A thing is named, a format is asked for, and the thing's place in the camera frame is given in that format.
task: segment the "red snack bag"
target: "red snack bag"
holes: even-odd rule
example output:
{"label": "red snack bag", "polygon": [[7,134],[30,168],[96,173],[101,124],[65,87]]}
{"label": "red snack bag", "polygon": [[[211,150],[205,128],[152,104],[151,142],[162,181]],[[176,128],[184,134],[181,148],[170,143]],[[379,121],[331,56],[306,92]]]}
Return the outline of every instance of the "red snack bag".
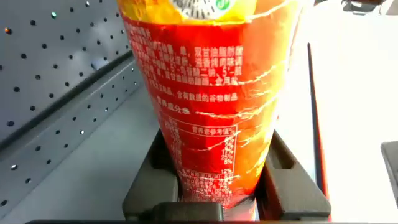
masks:
{"label": "red snack bag", "polygon": [[119,0],[185,201],[253,195],[300,2]]}

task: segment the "gray pegboard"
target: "gray pegboard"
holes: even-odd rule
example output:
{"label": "gray pegboard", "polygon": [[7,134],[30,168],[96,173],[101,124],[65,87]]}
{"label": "gray pegboard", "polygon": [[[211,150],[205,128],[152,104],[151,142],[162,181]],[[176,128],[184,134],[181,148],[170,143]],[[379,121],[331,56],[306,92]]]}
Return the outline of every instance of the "gray pegboard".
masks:
{"label": "gray pegboard", "polygon": [[129,57],[1,152],[0,219],[138,88],[135,67]]}
{"label": "gray pegboard", "polygon": [[111,0],[3,0],[0,28],[0,143],[130,50]]}

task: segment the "yellow top of package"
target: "yellow top of package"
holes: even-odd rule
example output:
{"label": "yellow top of package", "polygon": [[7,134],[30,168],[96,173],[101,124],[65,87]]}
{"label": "yellow top of package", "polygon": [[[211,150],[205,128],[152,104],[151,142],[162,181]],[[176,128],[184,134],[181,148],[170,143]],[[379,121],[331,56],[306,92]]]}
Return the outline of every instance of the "yellow top of package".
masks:
{"label": "yellow top of package", "polygon": [[154,24],[222,25],[247,22],[257,0],[118,0],[124,16]]}

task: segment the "green logo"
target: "green logo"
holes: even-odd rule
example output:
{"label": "green logo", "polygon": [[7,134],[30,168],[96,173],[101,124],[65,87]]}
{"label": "green logo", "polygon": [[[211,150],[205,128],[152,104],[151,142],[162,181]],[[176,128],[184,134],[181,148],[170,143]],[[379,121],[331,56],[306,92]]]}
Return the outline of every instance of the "green logo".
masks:
{"label": "green logo", "polygon": [[229,0],[217,0],[216,5],[219,10],[225,10],[229,7]]}

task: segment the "gray metal shelf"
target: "gray metal shelf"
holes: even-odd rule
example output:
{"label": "gray metal shelf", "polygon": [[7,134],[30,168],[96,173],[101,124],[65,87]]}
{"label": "gray metal shelf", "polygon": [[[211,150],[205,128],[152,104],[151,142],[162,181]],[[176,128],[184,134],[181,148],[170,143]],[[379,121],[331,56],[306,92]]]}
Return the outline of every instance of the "gray metal shelf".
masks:
{"label": "gray metal shelf", "polygon": [[122,220],[122,201],[158,129],[141,87],[1,223],[40,218]]}

